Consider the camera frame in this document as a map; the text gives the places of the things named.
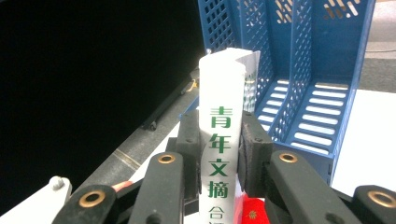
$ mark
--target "white table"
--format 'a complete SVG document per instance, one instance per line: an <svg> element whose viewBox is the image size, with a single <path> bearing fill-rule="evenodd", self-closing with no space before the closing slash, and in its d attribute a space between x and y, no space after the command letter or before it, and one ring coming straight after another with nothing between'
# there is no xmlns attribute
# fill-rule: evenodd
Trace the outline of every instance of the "white table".
<svg viewBox="0 0 396 224"><path fill-rule="evenodd" d="M143 178L150 158L165 151L169 137L177 137L178 126L163 139L131 177ZM332 187L352 196L361 185L378 185L396 191L396 93L358 90ZM194 215L185 223L194 223Z"/></svg>

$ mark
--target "blue crate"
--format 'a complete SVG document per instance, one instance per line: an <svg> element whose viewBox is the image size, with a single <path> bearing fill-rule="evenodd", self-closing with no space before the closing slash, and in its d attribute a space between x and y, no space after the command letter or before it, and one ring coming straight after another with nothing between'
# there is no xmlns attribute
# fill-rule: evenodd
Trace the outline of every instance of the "blue crate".
<svg viewBox="0 0 396 224"><path fill-rule="evenodd" d="M208 52L260 50L255 115L330 185L375 0L199 0Z"/></svg>

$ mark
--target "tiled floor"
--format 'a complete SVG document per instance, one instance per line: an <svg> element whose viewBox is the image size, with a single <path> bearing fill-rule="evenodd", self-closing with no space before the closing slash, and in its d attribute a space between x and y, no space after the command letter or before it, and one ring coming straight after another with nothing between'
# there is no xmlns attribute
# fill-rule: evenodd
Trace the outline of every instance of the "tiled floor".
<svg viewBox="0 0 396 224"><path fill-rule="evenodd" d="M396 1L377 1L360 89L396 92ZM127 180L178 123L182 113L199 94L199 90L180 95L159 117L155 132L137 129L80 186L113 185Z"/></svg>

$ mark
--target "red object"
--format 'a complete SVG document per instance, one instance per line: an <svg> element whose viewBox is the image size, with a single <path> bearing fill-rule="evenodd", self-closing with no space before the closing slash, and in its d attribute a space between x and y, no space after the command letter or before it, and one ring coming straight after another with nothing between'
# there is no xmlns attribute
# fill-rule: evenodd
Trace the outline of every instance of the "red object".
<svg viewBox="0 0 396 224"><path fill-rule="evenodd" d="M257 198L244 197L244 209L242 211L242 224L269 224L265 213L264 201Z"/></svg>

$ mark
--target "chinese character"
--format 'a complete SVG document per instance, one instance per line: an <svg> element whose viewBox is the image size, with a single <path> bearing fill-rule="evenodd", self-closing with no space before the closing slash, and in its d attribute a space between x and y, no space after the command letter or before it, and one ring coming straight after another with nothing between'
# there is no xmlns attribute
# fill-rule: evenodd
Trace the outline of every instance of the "chinese character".
<svg viewBox="0 0 396 224"><path fill-rule="evenodd" d="M224 106L220 106L219 109L212 108L210 115L232 115L233 110L231 108L224 108Z"/></svg>
<svg viewBox="0 0 396 224"><path fill-rule="evenodd" d="M214 133L209 140L209 142L212 142L212 147L210 148L218 148L219 153L224 153L224 148L230 148L224 146L225 143L228 143L227 141L225 141L226 137L231 137L231 136L218 136L216 133Z"/></svg>
<svg viewBox="0 0 396 224"><path fill-rule="evenodd" d="M212 117L212 128L216 128L216 125L220 125L221 128L230 128L231 119L228 117Z"/></svg>
<svg viewBox="0 0 396 224"><path fill-rule="evenodd" d="M221 161L221 159L216 159L216 161L210 161L210 164L215 168L215 172L213 172L211 175L222 175L222 176L227 176L224 174L222 169L227 165L228 161Z"/></svg>
<svg viewBox="0 0 396 224"><path fill-rule="evenodd" d="M220 181L219 183L209 182L209 198L227 198L228 196L228 183Z"/></svg>
<svg viewBox="0 0 396 224"><path fill-rule="evenodd" d="M210 209L209 213L210 213L210 218L222 219L222 214L224 213L224 211L220 207L215 206L212 207L212 209Z"/></svg>

